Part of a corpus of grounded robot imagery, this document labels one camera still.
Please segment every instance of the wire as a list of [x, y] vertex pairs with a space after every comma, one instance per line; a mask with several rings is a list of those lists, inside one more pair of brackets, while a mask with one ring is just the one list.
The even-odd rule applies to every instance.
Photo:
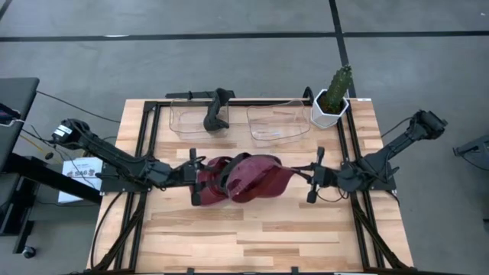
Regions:
[[344, 194], [342, 194], [342, 192], [340, 191], [340, 189], [339, 189], [339, 187], [338, 187], [338, 192], [339, 192], [340, 197], [339, 197], [338, 199], [334, 200], [334, 201], [330, 201], [330, 200], [328, 200], [328, 199], [324, 199], [323, 197], [321, 197], [321, 196], [320, 196], [319, 191], [320, 191], [321, 189], [322, 189], [322, 188], [319, 188], [319, 190], [316, 192], [316, 195], [318, 196], [318, 198], [320, 198], [321, 200], [323, 200], [323, 201], [325, 201], [325, 202], [339, 202], [339, 201], [340, 201], [340, 200], [342, 200], [342, 199], [347, 199], [347, 198], [348, 198], [347, 196], [349, 196], [349, 194], [348, 194], [348, 195], [345, 197], [345, 196], [344, 196]]
[[85, 113], [90, 114], [90, 115], [93, 115], [93, 116], [95, 116], [95, 117], [97, 117], [97, 118], [101, 118], [101, 119], [104, 119], [104, 120], [106, 120], [106, 121], [110, 121], [110, 122], [114, 122], [114, 123], [121, 123], [120, 121], [116, 121], [116, 120], [114, 120], [114, 119], [110, 119], [110, 118], [104, 118], [104, 117], [102, 117], [101, 115], [97, 115], [97, 114], [94, 114], [94, 113], [92, 113], [92, 112], [86, 111], [86, 110], [85, 110], [85, 109], [83, 109], [83, 108], [80, 108], [80, 107], [78, 107], [78, 106], [75, 106], [75, 105], [73, 105], [73, 104], [71, 104], [71, 103], [69, 103], [69, 102], [66, 102], [66, 101], [62, 100], [62, 99], [58, 99], [57, 97], [54, 97], [54, 96], [52, 96], [52, 95], [48, 95], [47, 93], [43, 93], [43, 92], [39, 92], [39, 91], [37, 91], [37, 92], [38, 92], [38, 93], [40, 93], [41, 95], [45, 95], [45, 96], [47, 96], [47, 97], [49, 97], [49, 98], [56, 99], [57, 101], [62, 102], [62, 103], [64, 103], [64, 104], [66, 104], [66, 105], [69, 105], [69, 106], [71, 106], [71, 107], [73, 107], [73, 108], [77, 108], [77, 109], [79, 109], [80, 111], [85, 112]]
[[107, 216], [108, 214], [108, 211], [110, 210], [110, 208], [112, 208], [112, 206], [114, 205], [114, 203], [117, 201], [117, 199], [122, 195], [122, 192], [119, 192], [119, 194], [117, 194], [117, 196], [115, 196], [115, 198], [110, 202], [110, 204], [107, 206], [107, 209], [105, 210], [105, 213], [104, 215], [102, 216], [102, 218], [100, 219], [100, 222], [99, 224], [97, 225], [97, 229], [95, 230], [95, 234], [93, 235], [93, 242], [92, 242], [92, 252], [90, 253], [90, 268], [93, 269], [94, 267], [94, 264], [93, 264], [93, 254], [95, 253], [95, 243], [97, 241], [97, 235], [99, 234], [99, 231], [100, 231], [100, 227], [102, 225], [102, 223], [104, 222], [105, 220], [105, 217]]
[[102, 140], [103, 140], [103, 141], [106, 141], [106, 140], [108, 140], [108, 139], [110, 139], [110, 138], [117, 138], [117, 136], [104, 137]]
[[73, 158], [72, 158], [72, 157], [70, 157], [70, 156], [69, 156], [69, 154], [68, 154], [67, 152], [64, 152], [64, 151], [62, 151], [62, 150], [58, 150], [58, 149], [56, 148], [56, 145], [49, 144], [48, 140], [43, 139], [43, 138], [40, 136], [39, 132], [37, 132], [36, 128], [35, 128], [33, 125], [31, 125], [31, 127], [32, 127], [32, 130], [34, 130], [34, 133], [36, 133], [36, 135], [37, 135], [37, 136], [36, 136], [36, 135], [34, 135], [34, 134], [32, 134], [32, 133], [30, 133], [30, 132], [28, 132], [28, 131], [26, 131], [26, 130], [24, 130], [24, 129], [22, 129], [22, 131], [25, 131], [26, 133], [28, 133], [28, 134], [29, 134], [29, 135], [31, 135], [32, 137], [34, 137], [34, 138], [38, 139], [39, 141], [42, 141], [42, 142], [43, 142], [44, 144], [46, 144], [47, 146], [49, 146], [49, 147], [53, 148], [53, 150], [55, 150], [55, 151], [56, 151], [56, 152], [57, 152], [57, 153], [60, 155], [60, 157], [61, 157], [61, 159], [62, 159], [63, 161], [66, 161], [66, 159], [63, 157], [63, 155], [62, 155], [61, 153], [65, 154], [65, 156], [67, 156], [67, 157], [70, 159], [70, 161], [71, 161], [72, 165], [75, 167], [75, 169], [76, 169], [76, 171], [79, 173], [79, 175], [80, 175], [80, 176], [81, 176], [81, 177], [82, 177], [82, 178], [83, 178], [83, 179], [84, 179], [84, 180], [85, 180], [85, 181], [86, 181], [86, 182], [87, 182], [87, 183], [88, 183], [90, 186], [92, 186], [92, 187], [93, 187], [93, 189], [96, 189], [96, 188], [95, 188], [95, 186], [93, 185], [93, 183], [89, 182], [89, 181], [88, 181], [88, 180], [87, 180], [87, 179], [84, 177], [83, 173], [82, 173], [82, 172], [80, 172], [80, 170], [79, 170], [79, 169], [78, 169], [78, 167], [76, 166], [75, 162], [73, 161]]
[[4, 206], [6, 206], [6, 205], [8, 205], [8, 199], [7, 199], [7, 201], [6, 201], [6, 202], [4, 202], [4, 203], [2, 203], [2, 204], [0, 205], [0, 211], [2, 212], [2, 215], [4, 215], [4, 214], [5, 214], [5, 211], [3, 210], [3, 207], [4, 207]]
[[27, 137], [23, 136], [23, 135], [20, 135], [21, 138], [24, 138], [28, 143], [32, 144], [34, 147], [36, 147], [41, 153], [45, 154], [46, 151], [43, 150], [43, 148], [39, 147], [39, 145], [35, 144], [33, 141], [31, 141], [30, 139], [28, 139]]
[[36, 199], [36, 202], [42, 205], [54, 205], [57, 207], [88, 207], [88, 206], [98, 206], [97, 204], [90, 204], [90, 205], [62, 205], [62, 204], [57, 204], [53, 202], [42, 202], [40, 200]]
[[12, 125], [13, 125], [15, 122], [25, 123], [25, 121], [23, 121], [23, 120], [21, 120], [21, 119], [12, 119], [12, 120], [10, 121], [10, 124], [5, 125], [5, 124], [3, 124], [3, 123], [0, 123], [0, 126], [1, 126], [1, 127], [11, 127], [11, 126], [12, 126]]
[[397, 125], [396, 125], [396, 126], [392, 127], [392, 128], [389, 130], [389, 131], [387, 131], [387, 132], [383, 133], [383, 134], [381, 135], [381, 138], [385, 137], [385, 136], [386, 136], [386, 135], [388, 135], [390, 132], [394, 131], [394, 130], [395, 130], [397, 127], [399, 127], [399, 126], [400, 126], [402, 123], [404, 123], [405, 121], [410, 120], [411, 118], [412, 118], [412, 117], [408, 117], [408, 118], [403, 119], [402, 121], [400, 121], [399, 123], [397, 123]]
[[41, 153], [46, 154], [46, 151], [43, 148], [41, 148], [39, 145], [35, 144], [32, 140], [30, 140], [29, 138], [27, 138], [21, 134], [20, 134], [20, 136], [21, 136], [21, 138], [24, 138], [28, 143], [34, 145]]
[[398, 206], [400, 206], [399, 198], [397, 198], [396, 194], [394, 194], [393, 191], [385, 190], [385, 192], [387, 192], [387, 194], [391, 195], [397, 201]]
[[489, 171], [489, 169], [486, 169], [486, 168], [483, 168], [483, 167], [480, 167], [478, 166], [477, 164], [471, 162], [470, 160], [468, 160], [464, 155], [461, 155], [460, 156], [461, 158], [463, 158], [465, 161], [467, 161], [468, 163], [470, 163], [473, 167], [477, 167], [479, 168], [480, 170], [484, 170], [484, 171]]

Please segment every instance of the desk leg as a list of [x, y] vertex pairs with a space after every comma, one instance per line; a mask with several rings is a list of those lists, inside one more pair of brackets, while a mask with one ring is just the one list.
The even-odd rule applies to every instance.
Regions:
[[45, 184], [98, 205], [102, 202], [102, 197], [98, 190], [47, 168], [45, 162], [34, 157], [32, 160], [29, 160], [15, 153], [11, 153], [4, 171], [19, 173], [21, 176], [25, 176], [35, 182]]

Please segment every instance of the green cactus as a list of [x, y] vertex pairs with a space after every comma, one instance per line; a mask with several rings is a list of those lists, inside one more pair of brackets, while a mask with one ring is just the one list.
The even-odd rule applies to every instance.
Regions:
[[333, 76], [328, 92], [319, 97], [321, 110], [328, 114], [339, 114], [342, 111], [343, 97], [351, 82], [351, 66], [345, 65]]

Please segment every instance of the printed label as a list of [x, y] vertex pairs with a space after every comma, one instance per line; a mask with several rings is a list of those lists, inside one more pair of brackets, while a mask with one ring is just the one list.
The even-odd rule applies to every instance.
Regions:
[[54, 134], [57, 134], [57, 135], [59, 135], [60, 137], [62, 137], [62, 136], [64, 136], [65, 132], [63, 132], [63, 131], [60, 131], [60, 130], [56, 129], [56, 130], [55, 130], [55, 132], [54, 132]]
[[71, 132], [72, 132], [70, 128], [63, 126], [63, 125], [58, 126], [58, 129], [60, 129], [61, 131], [65, 132], [67, 134], [71, 134]]

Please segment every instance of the gray floor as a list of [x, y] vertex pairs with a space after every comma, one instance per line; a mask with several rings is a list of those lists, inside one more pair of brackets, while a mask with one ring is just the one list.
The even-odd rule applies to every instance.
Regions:
[[[341, 0], [338, 9], [344, 31], [489, 30], [485, 0]], [[333, 25], [326, 0], [13, 0], [0, 21], [2, 37], [225, 31], [333, 31]], [[374, 100], [382, 131], [419, 108], [449, 121], [440, 139], [394, 161], [401, 166], [396, 179], [407, 237], [422, 270], [489, 270], [482, 224], [489, 174], [452, 154], [452, 147], [489, 134], [488, 45], [489, 37], [346, 39], [358, 97]], [[111, 118], [120, 117], [126, 99], [189, 89], [221, 86], [239, 97], [297, 96], [305, 86], [318, 92], [340, 65], [334, 38], [0, 43], [0, 77], [39, 77], [40, 91]], [[87, 121], [100, 136], [118, 130], [42, 95], [28, 124], [47, 137], [64, 118]], [[23, 140], [15, 150], [42, 157]], [[40, 199], [55, 197], [41, 190]], [[82, 270], [96, 213], [37, 205], [33, 216], [41, 222], [29, 245], [38, 255], [13, 255], [15, 239], [0, 238], [0, 274]]]

